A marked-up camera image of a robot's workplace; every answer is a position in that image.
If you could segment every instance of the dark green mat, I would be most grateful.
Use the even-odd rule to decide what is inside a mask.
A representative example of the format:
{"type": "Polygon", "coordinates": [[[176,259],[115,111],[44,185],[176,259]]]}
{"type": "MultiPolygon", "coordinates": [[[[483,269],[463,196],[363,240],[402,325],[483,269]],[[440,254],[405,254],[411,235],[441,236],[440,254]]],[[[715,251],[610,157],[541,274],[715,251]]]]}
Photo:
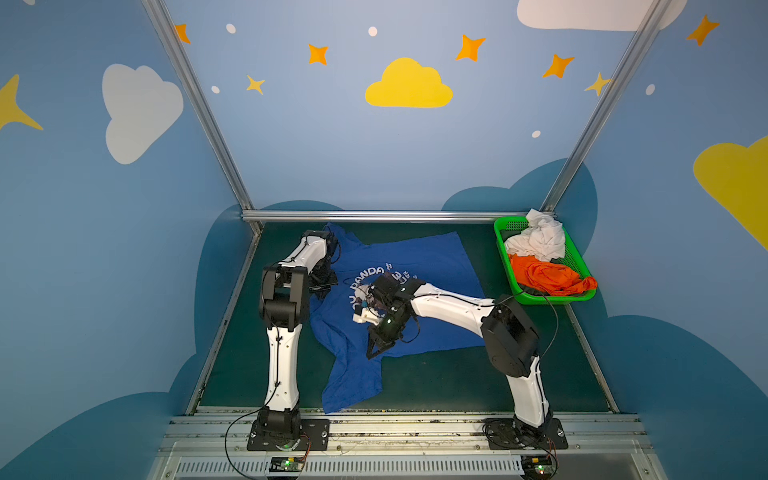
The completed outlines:
{"type": "MultiPolygon", "coordinates": [[[[385,243],[458,232],[485,295],[509,294],[509,284],[496,250],[491,225],[432,223],[343,223],[363,243],[385,243]]],[[[261,406],[266,393],[269,349],[259,318],[259,291],[265,265],[285,258],[305,230],[323,223],[268,223],[214,364],[202,406],[261,406]]],[[[541,361],[541,376],[553,410],[606,412],[607,403],[587,357],[581,350],[568,315],[558,308],[557,339],[541,361]]],[[[545,348],[555,328],[549,306],[526,311],[541,334],[545,348]]],[[[297,380],[303,408],[322,407],[321,395],[335,357],[320,345],[305,325],[299,341],[297,380]]],[[[494,369],[485,347],[430,352],[382,361],[384,391],[359,403],[359,409],[509,411],[512,397],[506,378],[494,369]]]]}

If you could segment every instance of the yellow cloud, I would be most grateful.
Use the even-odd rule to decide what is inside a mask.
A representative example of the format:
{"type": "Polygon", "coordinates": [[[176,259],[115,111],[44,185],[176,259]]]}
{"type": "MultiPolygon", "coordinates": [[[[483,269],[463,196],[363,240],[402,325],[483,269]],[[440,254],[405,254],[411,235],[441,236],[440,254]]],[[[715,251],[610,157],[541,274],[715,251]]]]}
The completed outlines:
{"type": "Polygon", "coordinates": [[[376,107],[445,107],[453,91],[440,74],[412,58],[398,58],[384,70],[382,80],[366,90],[366,101],[376,107]]]}
{"type": "Polygon", "coordinates": [[[694,163],[694,175],[768,249],[768,137],[751,147],[717,144],[707,148],[694,163]]]}

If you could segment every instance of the blue t-shirt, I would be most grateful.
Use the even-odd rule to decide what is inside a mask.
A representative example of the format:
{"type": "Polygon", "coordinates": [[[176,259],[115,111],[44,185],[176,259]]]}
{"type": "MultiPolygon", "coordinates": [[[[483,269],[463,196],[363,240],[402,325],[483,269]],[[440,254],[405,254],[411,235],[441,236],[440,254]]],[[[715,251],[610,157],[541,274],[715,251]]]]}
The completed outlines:
{"type": "Polygon", "coordinates": [[[321,302],[311,300],[310,325],[315,337],[336,355],[328,385],[323,390],[323,409],[336,412],[355,405],[382,391],[381,358],[436,350],[484,345],[481,337],[462,327],[433,318],[419,317],[419,332],[410,320],[404,339],[372,360],[366,358],[368,323],[352,320],[355,287],[369,284],[384,272],[404,283],[419,278],[438,288],[469,296],[483,297],[480,281],[456,232],[435,237],[415,238],[393,243],[365,245],[352,233],[328,223],[339,239],[341,253],[333,264],[339,279],[321,302]]]}

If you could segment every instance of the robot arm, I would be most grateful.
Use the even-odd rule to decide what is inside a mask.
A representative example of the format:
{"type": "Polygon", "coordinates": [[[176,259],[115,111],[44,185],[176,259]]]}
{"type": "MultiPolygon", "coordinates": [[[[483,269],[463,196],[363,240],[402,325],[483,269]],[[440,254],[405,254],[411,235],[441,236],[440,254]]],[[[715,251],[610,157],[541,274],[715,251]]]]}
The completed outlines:
{"type": "Polygon", "coordinates": [[[509,297],[494,302],[460,295],[417,279],[401,285],[387,275],[360,289],[361,303],[353,320],[370,323],[369,359],[392,348],[412,316],[428,316],[465,328],[483,338],[491,364],[507,377],[515,400],[511,425],[519,434],[515,435],[517,442],[510,437],[513,442],[536,445],[553,432],[563,445],[560,423],[551,417],[541,384],[538,332],[517,301],[509,297]]]}
{"type": "Polygon", "coordinates": [[[285,260],[264,267],[259,311],[270,341],[270,381],[249,449],[291,449],[299,441],[299,334],[310,317],[311,295],[322,299],[337,284],[331,258],[338,244],[331,232],[309,230],[285,260]]]}

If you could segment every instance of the plastic basket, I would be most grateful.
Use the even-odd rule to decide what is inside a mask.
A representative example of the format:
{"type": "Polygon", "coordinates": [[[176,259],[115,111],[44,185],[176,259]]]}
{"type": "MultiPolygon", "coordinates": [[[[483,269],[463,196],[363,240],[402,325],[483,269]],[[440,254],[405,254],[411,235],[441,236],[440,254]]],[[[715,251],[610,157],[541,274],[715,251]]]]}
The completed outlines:
{"type": "MultiPolygon", "coordinates": [[[[496,246],[498,247],[498,252],[502,255],[502,263],[507,272],[509,286],[512,288],[512,295],[515,296],[515,299],[524,305],[546,305],[547,300],[553,305],[564,305],[570,302],[583,302],[592,298],[596,290],[588,290],[581,295],[543,297],[531,295],[520,288],[515,279],[515,274],[512,272],[512,264],[509,261],[507,250],[504,248],[504,242],[512,235],[517,235],[526,228],[528,228],[528,221],[525,217],[502,217],[493,223],[493,230],[496,232],[496,246]]],[[[576,250],[576,246],[573,241],[571,241],[571,237],[568,236],[568,232],[565,231],[565,228],[563,228],[563,232],[565,233],[565,258],[556,261],[568,265],[578,273],[579,277],[582,279],[590,276],[587,265],[584,263],[584,260],[581,259],[581,255],[579,255],[578,250],[576,250]]]]}

